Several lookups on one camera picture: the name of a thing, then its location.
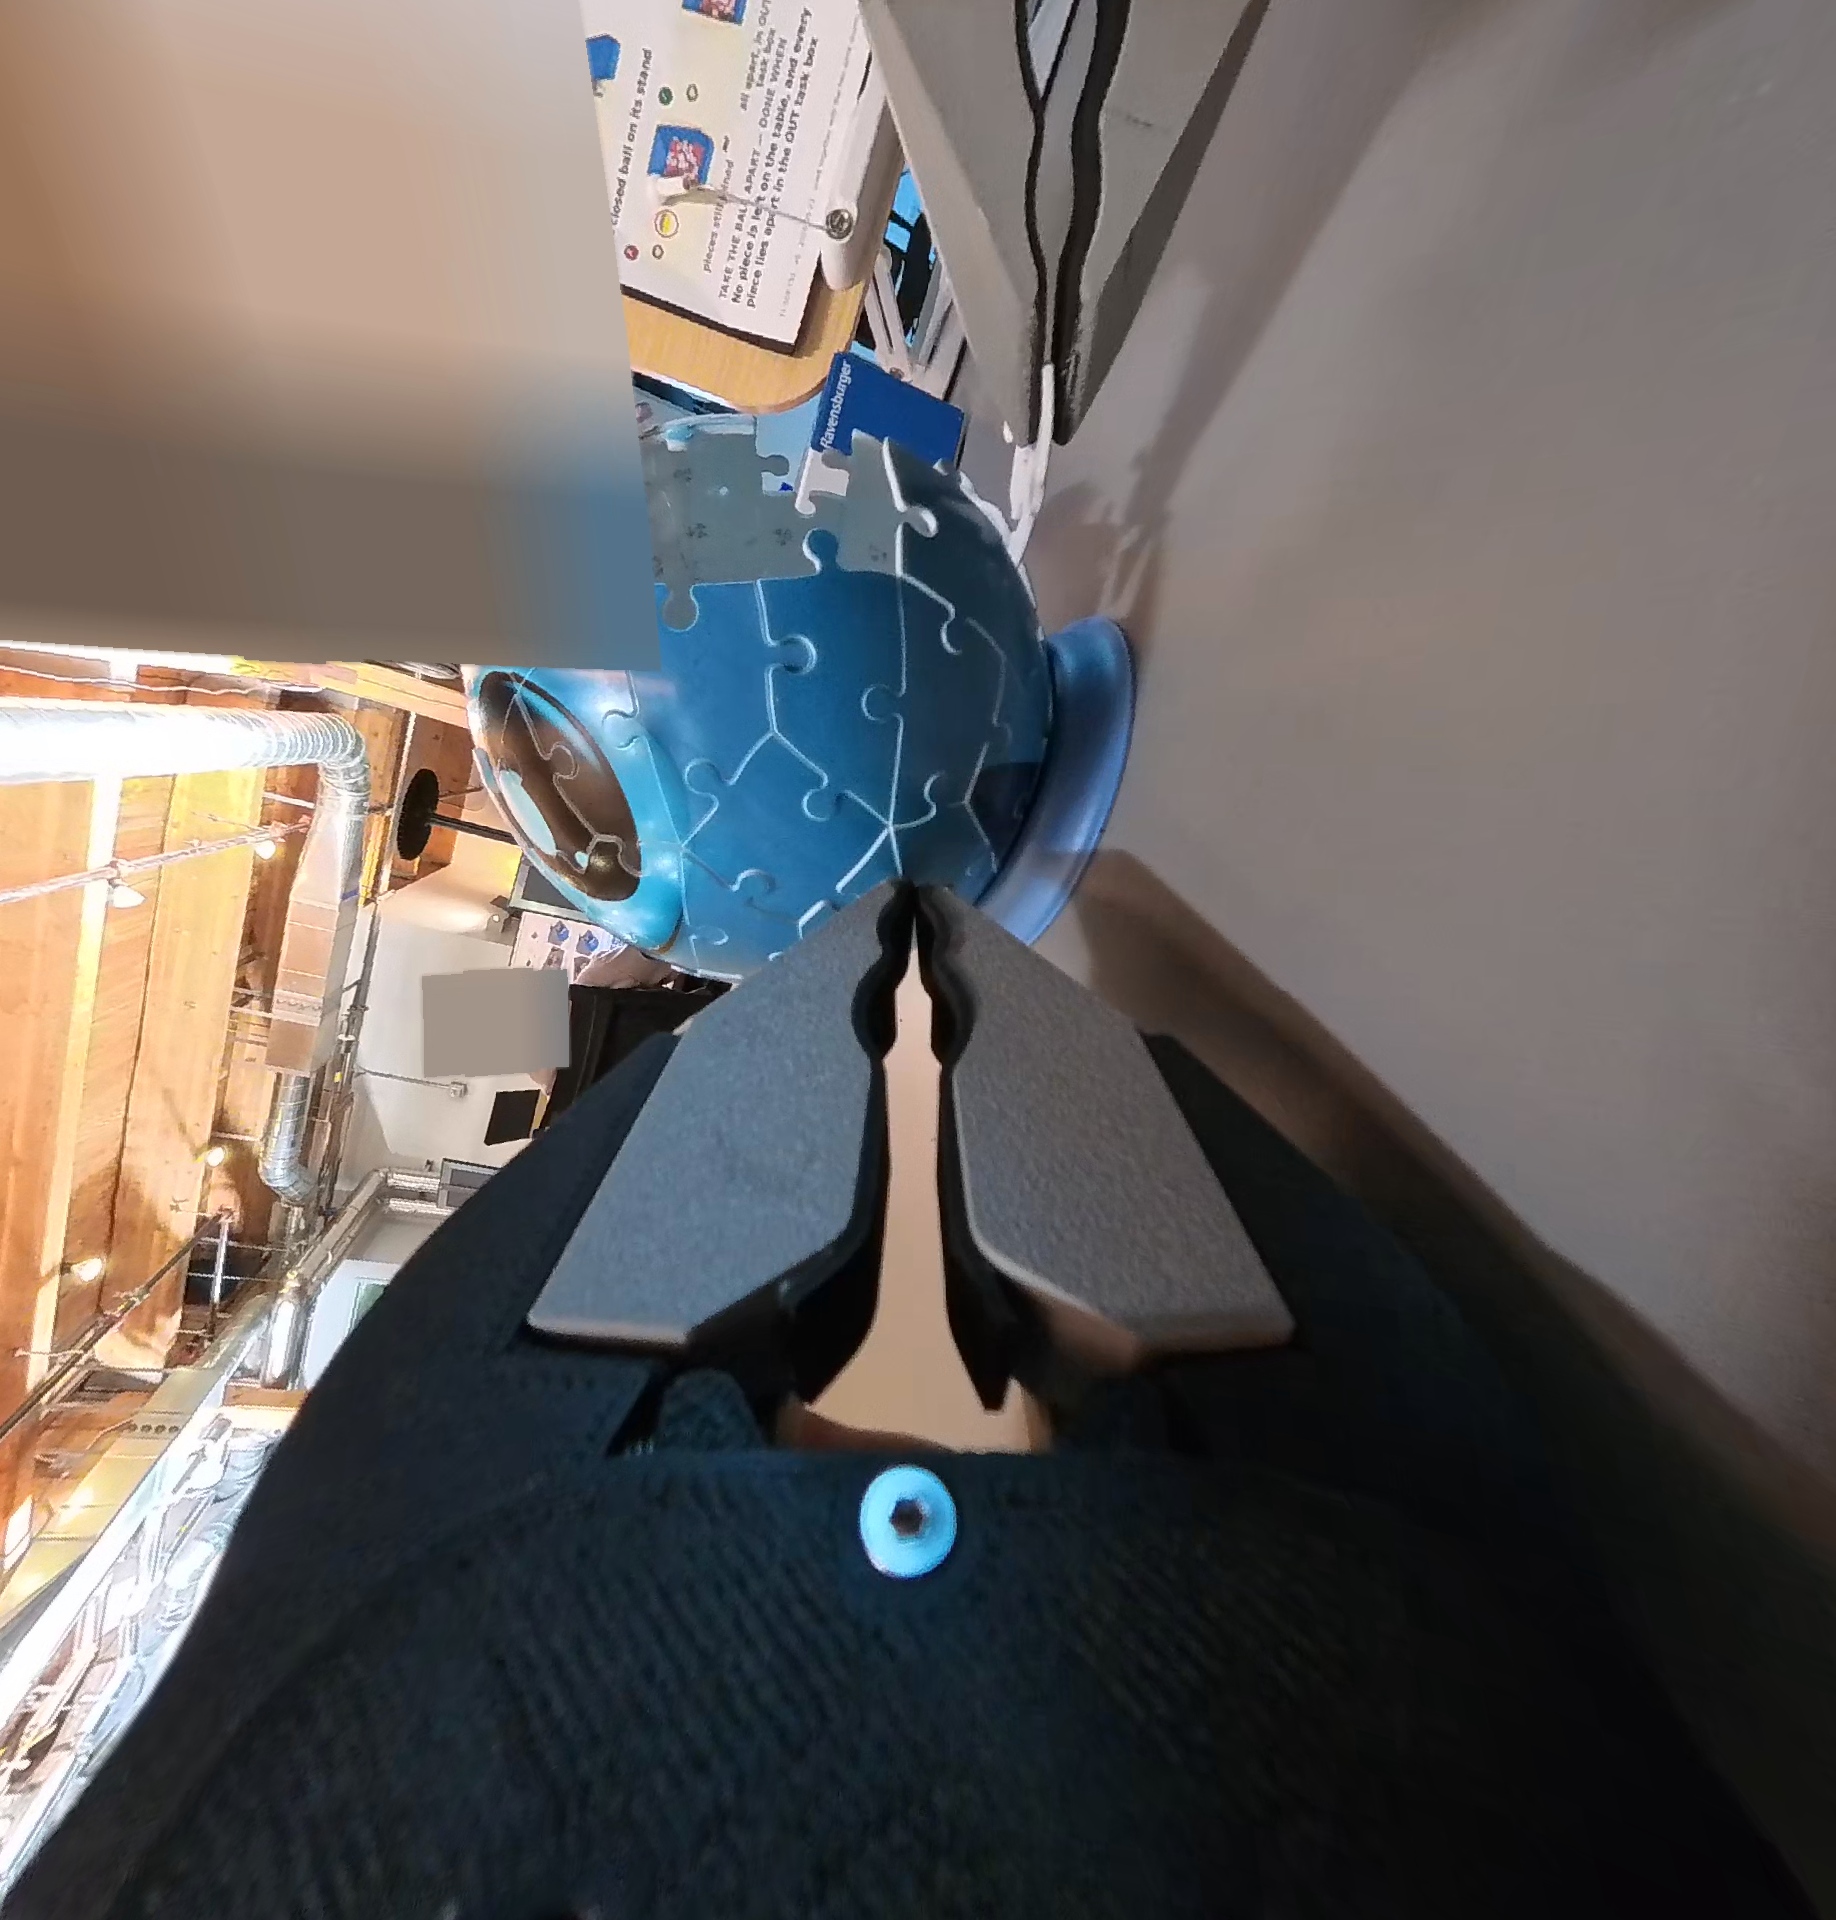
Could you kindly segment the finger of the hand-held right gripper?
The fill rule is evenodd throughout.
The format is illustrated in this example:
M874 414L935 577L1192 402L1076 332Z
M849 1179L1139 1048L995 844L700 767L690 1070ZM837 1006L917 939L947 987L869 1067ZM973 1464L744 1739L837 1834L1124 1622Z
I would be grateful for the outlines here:
M1057 257L1057 439L1085 423L1145 304L1267 2L1099 2Z
M1049 267L1038 186L1042 4L863 2L892 117L983 382L1044 382Z

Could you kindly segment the wooden document stand with sheet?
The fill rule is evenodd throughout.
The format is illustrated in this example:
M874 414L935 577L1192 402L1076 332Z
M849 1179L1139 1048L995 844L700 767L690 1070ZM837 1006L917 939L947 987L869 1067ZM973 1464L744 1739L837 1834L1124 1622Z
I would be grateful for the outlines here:
M869 54L850 2L582 2L632 370L781 415L817 394L861 293Z

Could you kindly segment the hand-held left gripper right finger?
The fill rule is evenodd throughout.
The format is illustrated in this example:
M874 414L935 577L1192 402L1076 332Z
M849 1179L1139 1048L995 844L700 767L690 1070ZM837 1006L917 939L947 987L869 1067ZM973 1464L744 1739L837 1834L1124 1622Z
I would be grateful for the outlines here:
M947 1317L980 1402L1068 1407L1180 1357L1285 1348L1290 1304L1143 1031L932 887L917 962Z

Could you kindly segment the printed cardboard puzzle box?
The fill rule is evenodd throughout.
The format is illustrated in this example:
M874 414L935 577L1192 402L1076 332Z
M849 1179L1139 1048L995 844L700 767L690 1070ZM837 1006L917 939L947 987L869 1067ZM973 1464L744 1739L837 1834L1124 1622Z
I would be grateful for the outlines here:
M836 353L811 421L811 446L795 477L795 493L842 493L842 462L859 434L905 448L931 467L956 467L964 441L964 414L912 382L886 370L859 352Z

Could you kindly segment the blue cartoon puzzle ball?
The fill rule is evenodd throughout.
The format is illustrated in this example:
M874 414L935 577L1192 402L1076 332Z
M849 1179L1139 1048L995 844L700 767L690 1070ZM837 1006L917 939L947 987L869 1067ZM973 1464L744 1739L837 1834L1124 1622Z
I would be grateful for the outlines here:
M956 467L857 434L775 484L753 421L640 444L660 662L464 671L473 759L571 911L739 981L845 909L950 891L1026 944L1073 897L1130 759L1122 631L1049 632Z

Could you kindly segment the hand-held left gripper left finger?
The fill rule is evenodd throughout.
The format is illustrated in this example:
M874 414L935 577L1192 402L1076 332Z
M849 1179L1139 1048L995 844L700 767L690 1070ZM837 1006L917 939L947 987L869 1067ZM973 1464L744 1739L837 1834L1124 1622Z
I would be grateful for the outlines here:
M675 1045L527 1326L552 1342L817 1400L879 1303L886 1055L917 891L886 882Z

